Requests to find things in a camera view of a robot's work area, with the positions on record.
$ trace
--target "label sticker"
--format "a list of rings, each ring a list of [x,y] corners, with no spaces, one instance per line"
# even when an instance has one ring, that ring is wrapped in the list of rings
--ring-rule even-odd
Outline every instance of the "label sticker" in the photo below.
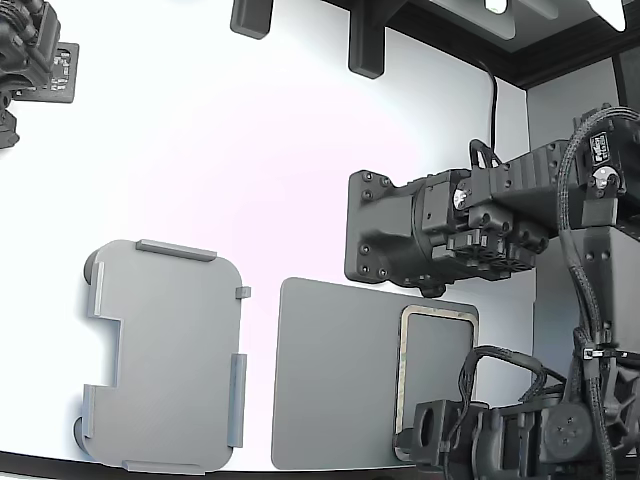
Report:
[[[606,133],[599,133],[591,137],[591,158],[593,159],[593,166],[609,161],[609,142],[607,141]]]

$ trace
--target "black shelf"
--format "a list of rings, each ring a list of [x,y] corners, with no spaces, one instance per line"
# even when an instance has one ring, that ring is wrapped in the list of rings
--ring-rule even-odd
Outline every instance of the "black shelf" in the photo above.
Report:
[[[620,33],[592,18],[510,53],[407,0],[323,0],[351,13],[349,69],[368,78],[384,73],[384,29],[389,27],[464,62],[484,62],[502,80],[529,89],[640,46],[640,2],[625,5],[627,29]],[[263,38],[273,0],[235,0],[233,31]]]

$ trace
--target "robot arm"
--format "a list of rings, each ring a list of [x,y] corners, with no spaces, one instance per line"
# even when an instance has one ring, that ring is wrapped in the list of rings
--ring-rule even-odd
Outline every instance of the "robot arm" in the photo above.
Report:
[[[391,281],[438,297],[456,280],[502,280],[532,269],[549,240],[560,236],[581,307],[566,380],[530,356],[478,347],[460,374],[462,401],[418,405],[413,428],[395,438],[399,458],[449,480],[599,469],[612,480],[616,468],[624,470],[640,442],[640,330],[629,316],[640,300],[627,295],[619,308],[615,292],[623,280],[615,265],[625,259],[612,245],[617,236],[632,247],[640,240],[639,119],[624,108],[589,112],[571,140],[505,164],[472,142],[470,169],[403,187],[372,172],[351,176],[349,279]],[[483,153],[484,168],[474,150]],[[572,229],[584,231],[580,247]],[[491,409],[471,402],[475,367],[485,355],[536,373],[521,403]],[[560,383],[545,388],[547,374]]]
[[[0,149],[13,147],[20,140],[16,118],[7,110],[13,98],[72,100],[74,79],[68,67],[77,58],[70,58],[69,52],[59,58],[59,40],[60,22],[51,4],[43,0],[0,0]],[[54,66],[61,62],[67,63],[61,80],[68,85],[53,87]],[[64,99],[61,87],[68,89]]]

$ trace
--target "light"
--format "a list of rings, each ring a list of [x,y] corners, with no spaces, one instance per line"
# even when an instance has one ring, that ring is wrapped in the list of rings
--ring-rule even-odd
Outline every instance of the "light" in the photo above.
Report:
[[[490,12],[500,15],[507,11],[507,0],[484,0],[484,6]]]
[[[627,22],[624,19],[622,0],[588,0],[593,11],[619,32],[624,32]]]

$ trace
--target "gray panel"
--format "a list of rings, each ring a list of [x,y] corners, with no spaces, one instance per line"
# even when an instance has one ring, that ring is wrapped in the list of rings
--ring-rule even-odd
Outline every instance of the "gray panel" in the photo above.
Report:
[[[583,231],[573,232],[578,248]],[[560,240],[554,238],[536,258],[536,301],[533,310],[533,356],[546,367],[565,373],[573,354],[573,329],[580,310]]]
[[[116,385],[85,385],[78,444],[130,471],[223,467],[242,446],[236,268],[205,250],[120,240],[94,253],[85,275],[89,316],[118,321],[120,335]]]
[[[392,440],[400,319],[411,305],[477,319],[468,305],[295,278],[283,283],[272,442],[277,468],[403,465]],[[418,401],[459,398],[456,380],[472,338],[464,323],[410,315],[405,421]]]
[[[620,54],[620,69],[624,79],[627,106],[640,110],[640,47]]]
[[[573,119],[603,103],[619,104],[611,59],[530,89],[527,109],[531,148],[568,139],[573,134]]]

